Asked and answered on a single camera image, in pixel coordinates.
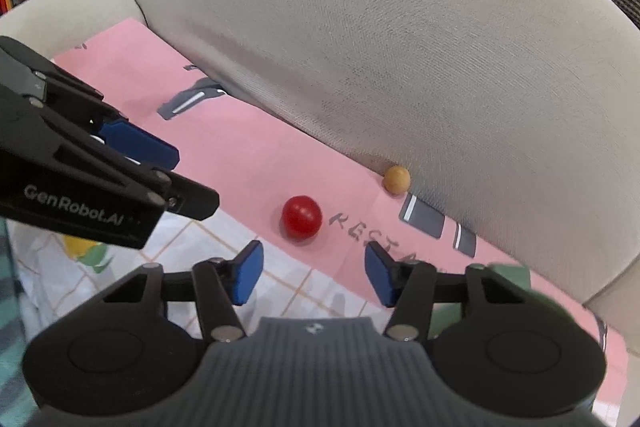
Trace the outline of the green colander bowl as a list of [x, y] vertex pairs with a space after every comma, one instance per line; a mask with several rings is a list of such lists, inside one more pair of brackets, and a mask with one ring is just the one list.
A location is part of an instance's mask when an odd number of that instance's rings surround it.
[[[536, 291], [532, 286], [532, 272], [524, 265], [505, 265], [504, 263], [489, 263], [489, 265], [481, 265], [480, 263], [472, 263], [470, 268], [487, 269], [503, 277], [510, 284], [518, 286], [521, 291], [530, 295], [537, 303], [544, 305], [554, 313], [567, 317], [569, 320], [573, 315], [563, 308], [551, 297]], [[484, 280], [484, 293], [486, 299], [490, 303], [523, 303], [523, 299], [515, 295], [510, 289], [503, 288], [494, 280]], [[462, 286], [456, 286], [454, 289], [437, 289], [435, 293], [435, 303], [431, 318], [430, 329], [428, 330], [428, 339], [435, 339], [445, 329], [449, 329], [454, 324], [460, 322], [469, 308], [469, 296], [466, 289]]]

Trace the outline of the red cherry tomato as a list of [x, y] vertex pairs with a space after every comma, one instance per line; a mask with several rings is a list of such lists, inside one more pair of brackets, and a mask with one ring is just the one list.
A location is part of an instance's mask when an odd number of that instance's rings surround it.
[[320, 206], [306, 195], [297, 195], [288, 199], [281, 212], [285, 233], [301, 241], [314, 237], [321, 228], [322, 220]]

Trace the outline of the pink checkered picnic cloth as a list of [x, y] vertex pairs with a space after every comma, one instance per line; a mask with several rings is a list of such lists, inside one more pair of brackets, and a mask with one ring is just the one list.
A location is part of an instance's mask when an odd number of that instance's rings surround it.
[[[471, 263], [520, 265], [416, 194], [390, 196], [376, 173], [254, 106], [205, 90], [204, 74], [135, 20], [58, 54], [55, 63], [174, 144], [178, 173], [213, 187], [220, 206], [202, 222], [169, 213], [136, 251], [76, 251], [58, 234], [11, 223], [31, 334], [141, 263], [184, 270], [208, 256], [232, 256], [252, 239], [264, 244], [265, 264], [241, 312], [248, 329], [277, 315], [365, 315], [383, 325], [388, 313], [364, 273], [364, 247], [371, 241], [395, 258], [418, 258], [442, 272], [461, 272]], [[281, 221], [285, 202], [297, 195], [311, 197], [322, 211], [319, 232], [306, 241], [288, 236]], [[532, 286], [599, 341], [608, 371], [592, 409], [615, 425], [627, 384], [625, 341], [534, 272]]]

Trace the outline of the teal striped towel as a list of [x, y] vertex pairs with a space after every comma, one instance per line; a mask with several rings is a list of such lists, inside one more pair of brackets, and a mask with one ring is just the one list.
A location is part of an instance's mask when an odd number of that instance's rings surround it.
[[4, 220], [1, 220], [0, 258], [1, 425], [25, 426], [34, 415], [37, 406], [22, 372], [22, 358], [27, 340], [20, 307], [21, 286], [18, 285]]

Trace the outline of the brown longan by sofa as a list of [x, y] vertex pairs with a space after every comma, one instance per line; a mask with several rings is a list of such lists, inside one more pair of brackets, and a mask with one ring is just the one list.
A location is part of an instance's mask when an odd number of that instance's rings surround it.
[[405, 194], [411, 185], [411, 174], [405, 167], [395, 165], [388, 168], [383, 176], [383, 186], [387, 193], [394, 196]]

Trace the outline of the beige sofa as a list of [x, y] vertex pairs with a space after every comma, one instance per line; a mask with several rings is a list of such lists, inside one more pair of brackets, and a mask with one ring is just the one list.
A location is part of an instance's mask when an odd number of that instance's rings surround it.
[[[30, 0], [42, 54], [116, 0]], [[127, 0], [232, 92], [419, 192], [639, 347], [639, 33], [611, 0]]]

